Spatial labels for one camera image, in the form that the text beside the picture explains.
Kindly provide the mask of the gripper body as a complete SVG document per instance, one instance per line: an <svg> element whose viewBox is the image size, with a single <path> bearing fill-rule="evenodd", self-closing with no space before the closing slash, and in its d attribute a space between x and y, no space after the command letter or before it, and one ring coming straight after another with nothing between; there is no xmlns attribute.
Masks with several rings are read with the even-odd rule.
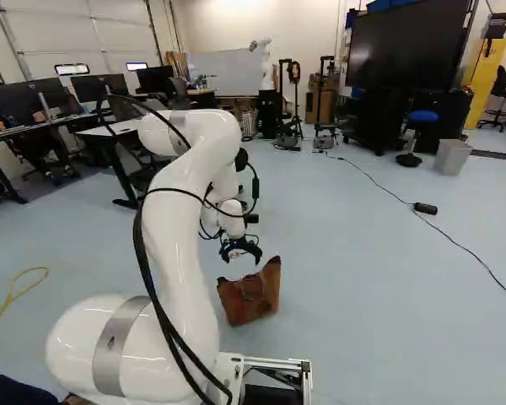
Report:
<svg viewBox="0 0 506 405"><path fill-rule="evenodd" d="M247 250L250 248L250 241L243 235L239 238L227 238L221 242L222 250Z"/></svg>

